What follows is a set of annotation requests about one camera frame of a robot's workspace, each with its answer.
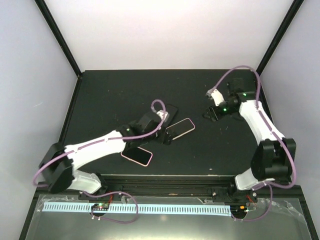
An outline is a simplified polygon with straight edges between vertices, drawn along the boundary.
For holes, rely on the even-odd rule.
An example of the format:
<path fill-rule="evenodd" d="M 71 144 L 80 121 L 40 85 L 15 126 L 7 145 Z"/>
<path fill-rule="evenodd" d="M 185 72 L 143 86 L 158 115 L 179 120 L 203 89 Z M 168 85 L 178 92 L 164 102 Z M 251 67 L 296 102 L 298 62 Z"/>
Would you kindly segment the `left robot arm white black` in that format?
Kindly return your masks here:
<path fill-rule="evenodd" d="M 172 123 L 176 110 L 150 111 L 140 120 L 122 125 L 98 138 L 64 146 L 53 144 L 39 164 L 32 182 L 42 175 L 44 183 L 52 194 L 64 190 L 76 190 L 91 194 L 95 199 L 103 199 L 108 192 L 96 173 L 81 171 L 81 167 L 103 157 L 120 154 L 135 149 L 151 141 L 169 144 L 171 139 L 167 127 Z"/>

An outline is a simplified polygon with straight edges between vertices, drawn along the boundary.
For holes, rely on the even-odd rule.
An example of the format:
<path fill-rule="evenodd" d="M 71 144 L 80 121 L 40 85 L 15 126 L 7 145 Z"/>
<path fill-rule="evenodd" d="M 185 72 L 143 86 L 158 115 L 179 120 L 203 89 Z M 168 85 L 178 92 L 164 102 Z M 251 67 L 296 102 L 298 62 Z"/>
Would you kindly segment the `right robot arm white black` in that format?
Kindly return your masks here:
<path fill-rule="evenodd" d="M 227 189 L 228 198 L 238 202 L 246 195 L 246 191 L 292 177 L 297 145 L 292 138 L 286 138 L 277 130 L 262 103 L 256 99 L 256 92 L 245 91 L 240 79 L 227 85 L 227 98 L 216 87 L 207 91 L 206 96 L 213 101 L 213 105 L 206 109 L 203 117 L 216 122 L 227 115 L 238 114 L 255 137 L 257 148 L 249 169 L 236 175 L 233 185 Z"/>

